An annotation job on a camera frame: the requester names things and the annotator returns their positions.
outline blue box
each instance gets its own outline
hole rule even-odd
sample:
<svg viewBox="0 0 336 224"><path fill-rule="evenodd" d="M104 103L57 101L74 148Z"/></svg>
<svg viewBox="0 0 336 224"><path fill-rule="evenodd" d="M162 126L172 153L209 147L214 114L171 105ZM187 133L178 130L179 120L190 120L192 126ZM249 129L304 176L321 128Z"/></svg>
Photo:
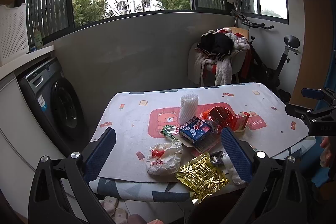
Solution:
<svg viewBox="0 0 336 224"><path fill-rule="evenodd" d="M196 116L180 127L180 135L195 144L211 132L211 127Z"/></svg>

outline small red carton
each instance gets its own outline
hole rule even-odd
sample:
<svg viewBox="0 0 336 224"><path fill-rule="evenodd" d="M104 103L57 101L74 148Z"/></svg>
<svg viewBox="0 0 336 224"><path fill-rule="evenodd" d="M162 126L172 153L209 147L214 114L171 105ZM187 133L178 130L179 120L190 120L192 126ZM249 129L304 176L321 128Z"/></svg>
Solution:
<svg viewBox="0 0 336 224"><path fill-rule="evenodd" d="M243 130L246 127L247 120L250 114L248 112L241 112L240 114L233 115L230 127L233 131Z"/></svg>

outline gold foil wrapper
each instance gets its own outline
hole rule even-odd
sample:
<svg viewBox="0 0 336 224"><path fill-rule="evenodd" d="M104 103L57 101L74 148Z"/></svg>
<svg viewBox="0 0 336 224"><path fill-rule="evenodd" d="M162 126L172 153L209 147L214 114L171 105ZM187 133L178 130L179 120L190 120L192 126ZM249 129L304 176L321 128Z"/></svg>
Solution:
<svg viewBox="0 0 336 224"><path fill-rule="evenodd" d="M192 190L194 205L229 183L224 173L212 165L208 152L181 166L176 178Z"/></svg>

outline silver bolt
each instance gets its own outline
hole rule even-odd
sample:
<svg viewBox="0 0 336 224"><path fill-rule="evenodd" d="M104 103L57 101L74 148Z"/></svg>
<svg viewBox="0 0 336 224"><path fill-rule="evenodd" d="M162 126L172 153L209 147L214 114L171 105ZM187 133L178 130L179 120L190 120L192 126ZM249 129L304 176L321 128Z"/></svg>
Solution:
<svg viewBox="0 0 336 224"><path fill-rule="evenodd" d="M257 152L257 157L263 159L263 158L266 157L266 154L265 154L263 151L258 151L258 152Z"/></svg>
<svg viewBox="0 0 336 224"><path fill-rule="evenodd" d="M46 162L48 160L48 157L47 156L43 156L42 158L41 158L41 162Z"/></svg>
<svg viewBox="0 0 336 224"><path fill-rule="evenodd" d="M294 158L293 156L289 156L289 157L288 157L288 160L289 160L290 162L295 162L295 158Z"/></svg>
<svg viewBox="0 0 336 224"><path fill-rule="evenodd" d="M79 152L73 152L72 154L71 154L71 158L73 158L73 159L76 159L76 158L78 158L79 157Z"/></svg>

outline perforated laundry basket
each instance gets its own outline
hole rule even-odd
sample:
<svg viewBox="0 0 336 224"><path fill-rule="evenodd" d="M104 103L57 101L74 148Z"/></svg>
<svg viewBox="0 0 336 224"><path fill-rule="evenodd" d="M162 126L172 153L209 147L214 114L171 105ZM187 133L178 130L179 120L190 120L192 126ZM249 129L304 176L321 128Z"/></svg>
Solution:
<svg viewBox="0 0 336 224"><path fill-rule="evenodd" d="M17 8L0 6L0 66L29 52L26 4Z"/></svg>

